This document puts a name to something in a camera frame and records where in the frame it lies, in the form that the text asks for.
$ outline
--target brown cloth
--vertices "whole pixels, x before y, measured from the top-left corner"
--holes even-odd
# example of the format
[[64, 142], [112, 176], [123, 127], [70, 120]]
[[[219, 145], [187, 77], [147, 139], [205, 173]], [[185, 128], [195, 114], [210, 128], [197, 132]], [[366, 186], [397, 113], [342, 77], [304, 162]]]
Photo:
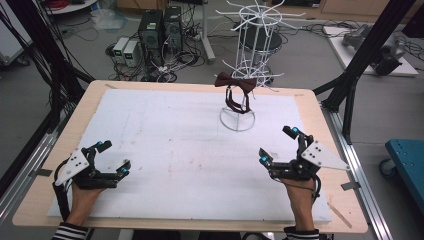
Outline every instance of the brown cloth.
[[[250, 112], [249, 93], [253, 89], [255, 89], [256, 81], [257, 81], [256, 78], [234, 79], [228, 73], [221, 72], [215, 80], [215, 87], [227, 86], [225, 103], [234, 112], [240, 113], [240, 114], [245, 114], [245, 113]], [[231, 90], [231, 86], [238, 86], [238, 87], [241, 88], [241, 90], [243, 90], [244, 97], [246, 98], [246, 109], [243, 109], [243, 106], [241, 104], [238, 104], [238, 103], [233, 101], [233, 93], [232, 93], [232, 90]]]

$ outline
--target blue cart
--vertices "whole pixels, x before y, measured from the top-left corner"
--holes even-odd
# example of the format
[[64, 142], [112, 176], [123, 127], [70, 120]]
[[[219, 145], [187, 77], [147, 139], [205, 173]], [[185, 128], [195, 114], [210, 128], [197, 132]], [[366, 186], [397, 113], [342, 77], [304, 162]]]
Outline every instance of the blue cart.
[[380, 163], [385, 178], [402, 177], [424, 214], [424, 141], [392, 139], [386, 144], [391, 159]]

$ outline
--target round base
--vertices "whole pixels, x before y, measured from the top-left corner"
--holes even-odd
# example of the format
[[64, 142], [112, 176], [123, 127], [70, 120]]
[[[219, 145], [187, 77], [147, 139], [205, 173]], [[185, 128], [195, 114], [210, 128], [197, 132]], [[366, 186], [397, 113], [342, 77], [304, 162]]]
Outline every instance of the round base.
[[252, 111], [240, 114], [229, 108], [223, 108], [219, 118], [226, 128], [236, 132], [247, 131], [255, 125], [255, 113]]

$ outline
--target fabric item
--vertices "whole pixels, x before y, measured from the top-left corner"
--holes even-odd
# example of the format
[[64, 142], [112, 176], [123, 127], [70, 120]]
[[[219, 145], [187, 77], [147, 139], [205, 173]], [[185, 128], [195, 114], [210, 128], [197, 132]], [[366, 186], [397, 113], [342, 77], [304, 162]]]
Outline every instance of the fabric item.
[[62, 222], [52, 240], [81, 240], [86, 238], [87, 233], [88, 228]]
[[286, 227], [284, 232], [287, 235], [287, 238], [284, 240], [319, 240], [319, 230], [315, 229], [313, 231], [296, 231], [296, 227]]
[[[228, 73], [221, 72], [216, 80], [215, 87], [227, 86], [226, 99], [225, 103], [227, 106], [236, 113], [245, 114], [250, 112], [249, 107], [249, 93], [255, 89], [257, 83], [256, 78], [251, 79], [234, 79]], [[244, 97], [246, 99], [246, 109], [243, 109], [243, 106], [239, 103], [234, 102], [233, 92], [231, 86], [238, 86], [243, 91]]]

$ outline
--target cardboard box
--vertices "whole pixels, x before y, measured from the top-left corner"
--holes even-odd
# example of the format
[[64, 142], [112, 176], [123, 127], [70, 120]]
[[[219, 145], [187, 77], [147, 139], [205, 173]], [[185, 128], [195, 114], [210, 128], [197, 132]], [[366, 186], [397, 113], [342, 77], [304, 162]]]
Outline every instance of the cardboard box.
[[164, 10], [167, 5], [167, 0], [117, 0], [118, 9], [127, 13], [142, 14], [146, 9]]

